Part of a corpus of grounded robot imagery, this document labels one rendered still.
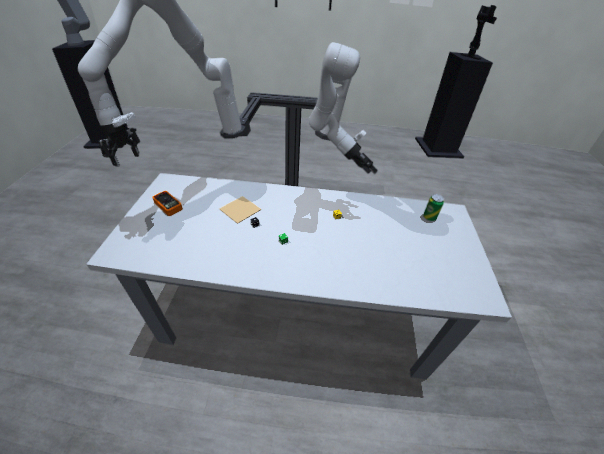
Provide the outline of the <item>orange pocket multimeter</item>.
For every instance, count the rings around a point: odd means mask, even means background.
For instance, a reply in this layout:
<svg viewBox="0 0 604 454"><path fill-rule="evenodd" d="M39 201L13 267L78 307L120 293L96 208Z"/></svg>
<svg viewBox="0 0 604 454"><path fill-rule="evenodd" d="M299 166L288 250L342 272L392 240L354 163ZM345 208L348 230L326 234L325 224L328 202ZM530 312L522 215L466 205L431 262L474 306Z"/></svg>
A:
<svg viewBox="0 0 604 454"><path fill-rule="evenodd" d="M154 203L168 216L172 216L183 210L182 204L168 191L160 192L152 198Z"/></svg>

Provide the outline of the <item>tan square mat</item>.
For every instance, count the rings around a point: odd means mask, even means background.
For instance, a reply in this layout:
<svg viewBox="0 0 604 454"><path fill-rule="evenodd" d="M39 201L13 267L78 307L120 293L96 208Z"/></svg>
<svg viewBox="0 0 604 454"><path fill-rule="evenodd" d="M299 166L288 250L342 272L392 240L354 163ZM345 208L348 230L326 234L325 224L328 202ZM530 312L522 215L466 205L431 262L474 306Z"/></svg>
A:
<svg viewBox="0 0 604 454"><path fill-rule="evenodd" d="M242 196L219 208L219 210L238 224L260 211L261 208Z"/></svg>

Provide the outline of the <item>green drink can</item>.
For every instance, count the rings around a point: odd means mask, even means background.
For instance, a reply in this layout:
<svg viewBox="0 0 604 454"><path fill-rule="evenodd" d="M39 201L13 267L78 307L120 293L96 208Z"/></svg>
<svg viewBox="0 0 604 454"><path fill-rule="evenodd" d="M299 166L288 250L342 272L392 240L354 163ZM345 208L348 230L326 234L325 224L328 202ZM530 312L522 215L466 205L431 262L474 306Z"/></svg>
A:
<svg viewBox="0 0 604 454"><path fill-rule="evenodd" d="M444 198L441 195L434 194L430 197L423 217L428 221L435 221L444 204Z"/></svg>

